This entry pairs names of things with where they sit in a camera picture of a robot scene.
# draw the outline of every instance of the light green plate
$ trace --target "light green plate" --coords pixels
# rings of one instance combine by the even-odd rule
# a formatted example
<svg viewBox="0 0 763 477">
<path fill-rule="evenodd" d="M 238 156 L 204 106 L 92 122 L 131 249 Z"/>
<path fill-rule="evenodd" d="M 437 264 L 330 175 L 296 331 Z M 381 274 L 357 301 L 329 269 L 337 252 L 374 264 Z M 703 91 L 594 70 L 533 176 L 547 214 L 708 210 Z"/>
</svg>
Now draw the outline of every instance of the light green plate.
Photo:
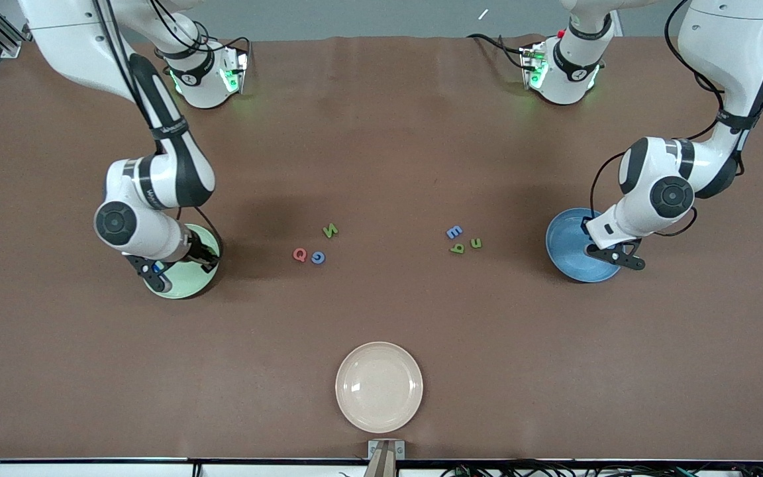
<svg viewBox="0 0 763 477">
<path fill-rule="evenodd" d="M 204 227 L 200 227 L 191 223 L 185 225 L 187 225 L 188 229 L 193 230 L 193 232 L 199 235 L 199 238 L 202 240 L 203 244 L 208 245 L 208 247 L 212 248 L 213 250 L 216 250 L 217 256 L 222 256 L 222 250 L 220 250 L 220 247 L 217 244 L 217 239 L 212 233 L 210 233 L 210 230 L 204 229 Z M 164 264 L 158 262 L 158 266 L 163 268 Z M 219 263 L 217 263 L 217 266 L 214 267 L 214 270 L 211 270 L 210 274 L 206 274 L 199 263 L 178 262 L 176 265 L 173 265 L 172 268 L 164 272 L 164 277 L 167 277 L 170 283 L 172 283 L 172 288 L 168 292 L 158 293 L 157 291 L 152 290 L 152 287 L 148 285 L 146 285 L 146 288 L 148 288 L 152 293 L 155 293 L 155 295 L 162 296 L 164 298 L 187 298 L 196 295 L 202 291 L 203 288 L 208 286 L 208 284 L 211 283 L 211 279 L 213 279 L 214 275 L 217 274 L 217 268 L 220 268 Z"/>
</svg>

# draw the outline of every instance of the gray floor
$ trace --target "gray floor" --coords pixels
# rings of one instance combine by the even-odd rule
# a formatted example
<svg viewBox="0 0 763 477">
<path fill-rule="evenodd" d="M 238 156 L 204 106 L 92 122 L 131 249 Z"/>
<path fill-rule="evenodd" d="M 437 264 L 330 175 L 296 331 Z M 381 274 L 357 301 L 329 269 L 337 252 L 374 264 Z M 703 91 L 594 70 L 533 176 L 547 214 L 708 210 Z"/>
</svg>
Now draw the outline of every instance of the gray floor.
<svg viewBox="0 0 763 477">
<path fill-rule="evenodd" d="M 620 12 L 626 36 L 661 36 L 678 0 Z M 252 40 L 314 40 L 331 36 L 552 35 L 567 13 L 545 0 L 209 0 L 187 12 L 213 36 Z M 676 35 L 683 15 L 676 15 Z M 129 33 L 131 40 L 142 37 Z"/>
</svg>

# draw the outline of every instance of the round black joint cap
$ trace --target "round black joint cap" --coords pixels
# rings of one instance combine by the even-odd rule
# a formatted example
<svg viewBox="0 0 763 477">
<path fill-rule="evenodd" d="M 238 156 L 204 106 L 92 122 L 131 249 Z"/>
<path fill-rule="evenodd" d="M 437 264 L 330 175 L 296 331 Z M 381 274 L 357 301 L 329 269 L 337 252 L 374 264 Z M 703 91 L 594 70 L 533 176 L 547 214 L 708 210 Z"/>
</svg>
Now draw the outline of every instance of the round black joint cap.
<svg viewBox="0 0 763 477">
<path fill-rule="evenodd" d="M 137 217 L 126 203 L 108 202 L 96 212 L 96 232 L 109 244 L 128 244 L 136 229 Z"/>
<path fill-rule="evenodd" d="M 661 217 L 676 218 L 691 208 L 693 188 L 679 176 L 668 176 L 659 179 L 652 186 L 649 202 Z"/>
</svg>

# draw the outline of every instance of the white plate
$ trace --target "white plate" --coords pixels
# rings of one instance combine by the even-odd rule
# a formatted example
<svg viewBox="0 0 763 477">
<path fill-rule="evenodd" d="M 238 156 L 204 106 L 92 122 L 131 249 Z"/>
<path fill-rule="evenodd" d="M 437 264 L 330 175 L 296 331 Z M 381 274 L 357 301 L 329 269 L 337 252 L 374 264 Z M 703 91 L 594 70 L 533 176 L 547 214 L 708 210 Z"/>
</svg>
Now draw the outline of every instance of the white plate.
<svg viewBox="0 0 763 477">
<path fill-rule="evenodd" d="M 376 341 L 352 350 L 337 370 L 337 405 L 361 431 L 383 434 L 406 425 L 423 399 L 423 375 L 396 344 Z"/>
</svg>

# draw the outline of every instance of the table surface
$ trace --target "table surface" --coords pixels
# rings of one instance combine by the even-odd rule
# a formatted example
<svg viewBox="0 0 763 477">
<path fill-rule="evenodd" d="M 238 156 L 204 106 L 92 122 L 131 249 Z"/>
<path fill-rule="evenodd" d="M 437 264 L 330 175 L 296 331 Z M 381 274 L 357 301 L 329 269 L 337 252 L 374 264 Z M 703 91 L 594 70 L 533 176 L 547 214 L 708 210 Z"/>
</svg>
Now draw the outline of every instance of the table surface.
<svg viewBox="0 0 763 477">
<path fill-rule="evenodd" d="M 577 284 L 547 257 L 606 157 L 715 112 L 660 39 L 607 60 L 559 107 L 474 40 L 257 44 L 243 97 L 179 100 L 227 251 L 166 301 L 91 228 L 108 165 L 152 150 L 136 109 L 24 45 L 0 67 L 0 458 L 364 455 L 334 378 L 391 341 L 425 379 L 391 433 L 412 458 L 763 459 L 763 118 L 746 175 L 645 240 L 645 271 Z M 454 225 L 483 248 L 449 253 Z"/>
</svg>

